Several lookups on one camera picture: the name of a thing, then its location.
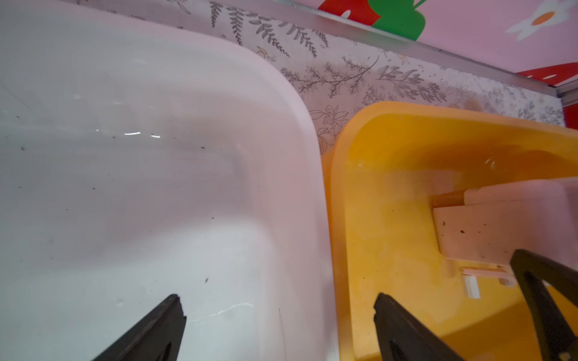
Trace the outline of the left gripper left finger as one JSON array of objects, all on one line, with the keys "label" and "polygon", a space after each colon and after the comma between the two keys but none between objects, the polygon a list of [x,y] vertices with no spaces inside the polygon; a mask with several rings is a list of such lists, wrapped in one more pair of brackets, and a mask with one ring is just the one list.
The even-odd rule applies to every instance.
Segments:
[{"label": "left gripper left finger", "polygon": [[186,323],[180,297],[171,294],[95,361],[176,360]]}]

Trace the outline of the pink sharpener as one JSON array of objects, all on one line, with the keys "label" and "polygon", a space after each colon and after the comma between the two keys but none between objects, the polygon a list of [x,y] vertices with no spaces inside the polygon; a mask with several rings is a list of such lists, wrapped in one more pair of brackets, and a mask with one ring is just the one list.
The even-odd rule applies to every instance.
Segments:
[{"label": "pink sharpener", "polygon": [[478,278],[515,285],[510,267],[523,249],[577,268],[577,179],[525,180],[434,196],[432,212],[442,255],[468,261],[465,290],[480,298]]}]

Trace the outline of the white plastic storage tray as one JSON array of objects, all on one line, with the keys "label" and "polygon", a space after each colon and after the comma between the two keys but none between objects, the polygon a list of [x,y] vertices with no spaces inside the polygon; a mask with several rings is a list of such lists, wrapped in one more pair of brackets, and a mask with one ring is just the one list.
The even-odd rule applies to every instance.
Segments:
[{"label": "white plastic storage tray", "polygon": [[167,296],[176,360],[337,360],[317,137],[267,61],[1,3],[1,358],[95,360]]}]

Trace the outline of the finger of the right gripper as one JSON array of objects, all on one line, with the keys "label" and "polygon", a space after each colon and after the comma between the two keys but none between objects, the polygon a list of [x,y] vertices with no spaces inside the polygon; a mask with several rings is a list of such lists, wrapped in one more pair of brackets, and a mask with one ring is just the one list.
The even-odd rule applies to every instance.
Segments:
[{"label": "finger of the right gripper", "polygon": [[546,286],[577,305],[577,271],[539,254],[518,249],[510,260],[534,322],[544,360],[576,360],[577,335]]}]

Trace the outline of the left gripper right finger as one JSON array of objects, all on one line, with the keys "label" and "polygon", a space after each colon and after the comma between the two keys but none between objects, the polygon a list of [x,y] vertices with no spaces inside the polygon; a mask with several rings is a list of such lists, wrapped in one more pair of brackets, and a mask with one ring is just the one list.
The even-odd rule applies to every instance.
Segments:
[{"label": "left gripper right finger", "polygon": [[393,297],[380,293],[373,308],[383,360],[462,359]]}]

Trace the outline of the yellow plastic storage tray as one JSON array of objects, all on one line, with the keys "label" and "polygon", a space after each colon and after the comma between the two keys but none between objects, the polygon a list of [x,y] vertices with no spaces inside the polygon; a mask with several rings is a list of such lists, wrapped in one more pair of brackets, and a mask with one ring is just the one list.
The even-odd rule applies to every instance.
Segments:
[{"label": "yellow plastic storage tray", "polygon": [[374,304],[388,294],[467,360],[539,360],[518,287],[479,280],[439,252],[433,197],[577,174],[573,129],[453,108],[380,102],[322,157],[340,357],[378,360]]}]

